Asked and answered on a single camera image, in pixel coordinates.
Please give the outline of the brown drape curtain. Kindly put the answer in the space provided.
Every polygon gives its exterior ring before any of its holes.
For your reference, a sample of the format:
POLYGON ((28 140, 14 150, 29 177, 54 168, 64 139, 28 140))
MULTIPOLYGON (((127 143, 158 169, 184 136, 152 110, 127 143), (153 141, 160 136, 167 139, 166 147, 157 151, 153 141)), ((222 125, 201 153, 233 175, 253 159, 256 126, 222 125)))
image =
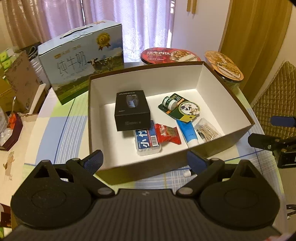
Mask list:
POLYGON ((248 102, 259 93, 285 39, 290 1, 230 1, 220 51, 244 74, 240 89, 248 102))

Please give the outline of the red snack packet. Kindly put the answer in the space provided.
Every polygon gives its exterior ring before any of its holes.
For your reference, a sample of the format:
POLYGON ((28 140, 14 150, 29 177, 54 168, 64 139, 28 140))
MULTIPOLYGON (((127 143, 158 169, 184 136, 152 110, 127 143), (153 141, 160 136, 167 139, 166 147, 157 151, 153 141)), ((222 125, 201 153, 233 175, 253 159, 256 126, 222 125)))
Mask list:
POLYGON ((158 123, 154 126, 159 143, 171 142, 177 145, 182 143, 177 127, 172 128, 158 123))

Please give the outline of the blue milk carton box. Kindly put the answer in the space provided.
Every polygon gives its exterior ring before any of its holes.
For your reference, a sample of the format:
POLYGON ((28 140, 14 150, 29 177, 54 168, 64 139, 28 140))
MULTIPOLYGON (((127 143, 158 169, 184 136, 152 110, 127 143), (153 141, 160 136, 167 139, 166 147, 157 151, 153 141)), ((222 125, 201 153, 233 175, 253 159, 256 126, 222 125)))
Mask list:
POLYGON ((88 90, 91 75, 124 67, 122 25, 102 20, 69 30, 39 45, 38 58, 66 104, 88 90))

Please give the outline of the large brown cardboard box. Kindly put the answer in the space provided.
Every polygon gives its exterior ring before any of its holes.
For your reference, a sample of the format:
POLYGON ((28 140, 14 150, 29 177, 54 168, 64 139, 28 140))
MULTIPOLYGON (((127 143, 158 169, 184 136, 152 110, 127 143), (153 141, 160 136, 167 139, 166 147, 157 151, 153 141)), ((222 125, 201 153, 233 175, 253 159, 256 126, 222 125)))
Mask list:
POLYGON ((178 94, 200 107, 220 138, 193 146, 193 151, 210 157, 235 145, 254 125, 240 100, 205 62, 143 65, 90 77, 88 128, 90 151, 102 150, 103 165, 98 176, 116 185, 148 178, 186 165, 188 146, 167 143, 159 153, 140 156, 133 131, 119 132, 115 124, 115 101, 119 92, 142 90, 152 120, 175 127, 176 121, 159 109, 164 97, 178 94))

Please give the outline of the green ointment blister card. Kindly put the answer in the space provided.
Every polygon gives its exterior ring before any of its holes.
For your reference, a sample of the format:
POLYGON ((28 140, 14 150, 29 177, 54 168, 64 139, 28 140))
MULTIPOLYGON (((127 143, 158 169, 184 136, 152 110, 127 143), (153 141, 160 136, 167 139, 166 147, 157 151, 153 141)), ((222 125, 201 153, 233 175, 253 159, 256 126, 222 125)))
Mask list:
POLYGON ((158 108, 169 117, 185 123, 193 121, 201 110, 196 103, 176 93, 164 97, 158 108))

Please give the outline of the black shaver box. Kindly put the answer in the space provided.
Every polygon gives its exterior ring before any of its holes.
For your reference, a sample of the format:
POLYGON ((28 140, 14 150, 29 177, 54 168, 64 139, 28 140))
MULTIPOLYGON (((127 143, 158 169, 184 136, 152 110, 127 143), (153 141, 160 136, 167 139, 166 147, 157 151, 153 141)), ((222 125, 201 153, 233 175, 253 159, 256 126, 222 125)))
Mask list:
POLYGON ((117 131, 149 129, 151 112, 143 90, 116 94, 114 118, 117 131))

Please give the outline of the green tissue packs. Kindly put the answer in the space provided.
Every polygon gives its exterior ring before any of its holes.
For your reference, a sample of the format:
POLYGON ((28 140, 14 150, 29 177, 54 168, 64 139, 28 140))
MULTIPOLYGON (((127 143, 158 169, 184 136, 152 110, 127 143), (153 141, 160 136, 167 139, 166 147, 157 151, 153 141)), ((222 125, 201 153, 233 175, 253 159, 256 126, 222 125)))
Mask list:
POLYGON ((5 71, 12 66, 18 56, 19 49, 17 47, 11 47, 1 52, 1 77, 4 76, 5 71))

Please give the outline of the quilted tan chair cushion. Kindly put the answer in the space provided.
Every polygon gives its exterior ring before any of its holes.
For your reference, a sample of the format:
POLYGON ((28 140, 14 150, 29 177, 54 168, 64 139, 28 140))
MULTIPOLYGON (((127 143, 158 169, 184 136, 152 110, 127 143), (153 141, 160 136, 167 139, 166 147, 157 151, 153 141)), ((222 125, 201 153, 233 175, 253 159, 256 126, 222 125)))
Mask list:
POLYGON ((252 105, 266 135, 281 138, 295 136, 295 128, 273 126, 272 116, 295 116, 295 66, 289 61, 281 64, 271 83, 252 105))

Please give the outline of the plaid tablecloth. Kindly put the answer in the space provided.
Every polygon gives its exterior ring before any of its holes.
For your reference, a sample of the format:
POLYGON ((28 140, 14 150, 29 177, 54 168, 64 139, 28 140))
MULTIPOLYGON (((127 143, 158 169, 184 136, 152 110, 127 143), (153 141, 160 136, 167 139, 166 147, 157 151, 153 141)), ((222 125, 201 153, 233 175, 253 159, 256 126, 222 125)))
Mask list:
MULTIPOLYGON (((275 224, 283 228, 287 224, 287 212, 278 168, 271 153, 255 149, 248 144, 247 139, 250 134, 262 133, 262 128, 244 96, 242 94, 235 96, 250 114, 254 125, 235 145, 211 157, 219 157, 227 163, 237 163, 242 159, 250 160, 280 198, 280 212, 275 224)), ((48 159, 54 164, 62 164, 70 158, 84 158, 91 152, 89 149, 88 99, 89 92, 85 92, 67 104, 60 104, 55 92, 50 91, 28 140, 26 164, 35 166, 43 159, 48 159)), ((188 182, 188 178, 183 176, 186 169, 187 164, 166 173, 110 186, 114 189, 168 188, 177 190, 188 182)))

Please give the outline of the small white medicine bottle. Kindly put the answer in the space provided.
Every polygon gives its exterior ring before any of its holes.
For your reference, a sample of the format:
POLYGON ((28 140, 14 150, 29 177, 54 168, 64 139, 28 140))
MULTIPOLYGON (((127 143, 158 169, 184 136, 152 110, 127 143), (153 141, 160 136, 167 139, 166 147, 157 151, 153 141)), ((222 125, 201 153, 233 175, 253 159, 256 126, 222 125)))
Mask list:
POLYGON ((183 176, 184 176, 184 177, 191 177, 191 176, 192 176, 192 170, 186 170, 186 171, 183 173, 183 176))

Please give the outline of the dark red tray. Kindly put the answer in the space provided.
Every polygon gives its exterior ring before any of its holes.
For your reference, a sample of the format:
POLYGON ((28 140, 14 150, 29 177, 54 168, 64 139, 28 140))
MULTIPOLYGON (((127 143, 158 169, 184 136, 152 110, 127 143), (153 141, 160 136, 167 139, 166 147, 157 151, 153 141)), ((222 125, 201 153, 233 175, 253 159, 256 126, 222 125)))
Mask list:
POLYGON ((9 151, 18 141, 23 123, 21 117, 13 112, 9 118, 8 127, 1 133, 1 151, 9 151))

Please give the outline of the blue white cream tube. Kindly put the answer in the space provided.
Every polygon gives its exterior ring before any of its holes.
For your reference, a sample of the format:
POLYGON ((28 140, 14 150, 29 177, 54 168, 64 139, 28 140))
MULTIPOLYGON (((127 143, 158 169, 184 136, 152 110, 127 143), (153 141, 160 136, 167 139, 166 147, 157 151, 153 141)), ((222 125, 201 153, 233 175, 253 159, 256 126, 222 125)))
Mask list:
POLYGON ((186 123, 181 120, 176 120, 176 122, 179 129, 181 130, 181 133, 186 141, 188 148, 193 148, 204 143, 194 129, 191 121, 186 123))

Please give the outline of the red instant rice bowl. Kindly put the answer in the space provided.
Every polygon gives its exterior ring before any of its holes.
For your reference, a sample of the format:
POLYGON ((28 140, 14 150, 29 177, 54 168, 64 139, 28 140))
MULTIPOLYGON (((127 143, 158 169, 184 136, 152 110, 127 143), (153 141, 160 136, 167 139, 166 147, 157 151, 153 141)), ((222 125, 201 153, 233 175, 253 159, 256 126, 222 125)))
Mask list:
POLYGON ((144 50, 140 59, 146 65, 201 61, 198 55, 188 50, 157 47, 144 50))

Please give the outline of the blue toothpick box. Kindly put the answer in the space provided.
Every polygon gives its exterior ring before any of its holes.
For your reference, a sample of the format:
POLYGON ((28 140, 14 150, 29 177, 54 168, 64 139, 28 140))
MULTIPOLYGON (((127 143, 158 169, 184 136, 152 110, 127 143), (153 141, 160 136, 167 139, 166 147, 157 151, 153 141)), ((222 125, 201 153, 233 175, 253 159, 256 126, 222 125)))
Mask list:
POLYGON ((149 129, 135 130, 135 147, 139 156, 157 154, 161 145, 157 139, 154 121, 151 120, 149 129))

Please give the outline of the green instant noodle bowl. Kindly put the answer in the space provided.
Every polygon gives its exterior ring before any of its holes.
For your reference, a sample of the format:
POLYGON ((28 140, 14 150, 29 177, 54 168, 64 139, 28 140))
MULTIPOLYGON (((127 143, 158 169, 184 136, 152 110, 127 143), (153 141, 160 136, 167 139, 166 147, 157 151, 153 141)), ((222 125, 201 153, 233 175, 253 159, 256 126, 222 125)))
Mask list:
POLYGON ((244 75, 228 56, 218 51, 206 51, 204 57, 231 90, 234 91, 239 87, 244 75))

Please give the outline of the purple sheer curtain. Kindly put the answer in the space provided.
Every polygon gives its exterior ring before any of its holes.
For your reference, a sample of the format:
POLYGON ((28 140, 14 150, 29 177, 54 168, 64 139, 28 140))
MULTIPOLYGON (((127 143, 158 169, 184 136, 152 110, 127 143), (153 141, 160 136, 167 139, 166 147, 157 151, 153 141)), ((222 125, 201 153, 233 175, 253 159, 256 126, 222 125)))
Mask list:
POLYGON ((175 1, 1 1, 2 23, 14 46, 44 43, 102 20, 122 24, 125 62, 152 47, 170 47, 175 1))

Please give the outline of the cotton swab pack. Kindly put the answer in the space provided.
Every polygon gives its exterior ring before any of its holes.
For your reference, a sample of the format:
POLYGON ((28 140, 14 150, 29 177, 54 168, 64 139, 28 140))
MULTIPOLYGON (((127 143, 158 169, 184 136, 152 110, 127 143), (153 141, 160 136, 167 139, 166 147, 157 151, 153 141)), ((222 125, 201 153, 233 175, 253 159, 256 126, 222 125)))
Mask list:
POLYGON ((216 128, 205 118, 201 118, 194 126, 194 129, 201 137, 203 142, 210 142, 214 139, 222 137, 222 134, 219 133, 216 128))

